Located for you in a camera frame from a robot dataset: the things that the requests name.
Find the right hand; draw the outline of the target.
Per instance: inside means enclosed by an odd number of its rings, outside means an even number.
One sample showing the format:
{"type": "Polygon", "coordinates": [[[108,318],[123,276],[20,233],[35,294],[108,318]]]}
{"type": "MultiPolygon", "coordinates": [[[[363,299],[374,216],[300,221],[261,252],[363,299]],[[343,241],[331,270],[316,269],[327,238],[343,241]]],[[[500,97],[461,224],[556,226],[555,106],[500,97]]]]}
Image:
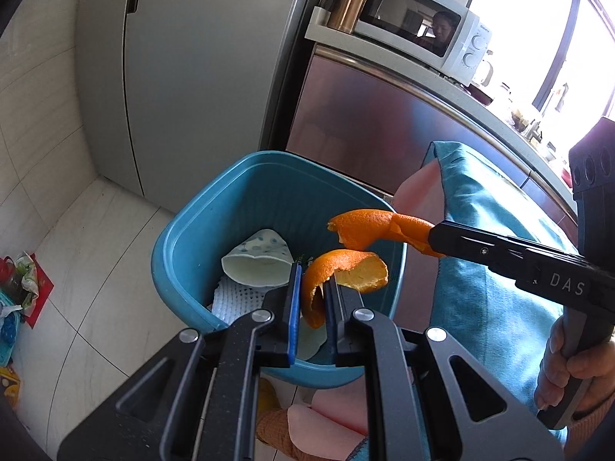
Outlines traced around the right hand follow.
{"type": "Polygon", "coordinates": [[[589,380],[577,412],[593,412],[614,393],[614,339],[570,358],[561,353],[564,342],[563,318],[559,317],[552,325],[541,361],[535,403],[539,410],[555,407],[564,398],[571,378],[589,380]]]}

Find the pink sleeve forearm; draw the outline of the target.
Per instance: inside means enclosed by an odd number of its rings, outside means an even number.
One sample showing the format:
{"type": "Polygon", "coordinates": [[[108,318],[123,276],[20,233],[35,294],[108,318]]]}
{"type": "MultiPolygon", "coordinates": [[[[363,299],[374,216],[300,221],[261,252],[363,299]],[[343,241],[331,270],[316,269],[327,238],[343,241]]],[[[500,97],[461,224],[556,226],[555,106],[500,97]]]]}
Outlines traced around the pink sleeve forearm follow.
{"type": "Polygon", "coordinates": [[[592,412],[585,414],[580,420],[573,420],[567,428],[567,439],[563,447],[566,460],[571,460],[591,438],[602,423],[614,403],[614,395],[610,395],[592,412]]]}

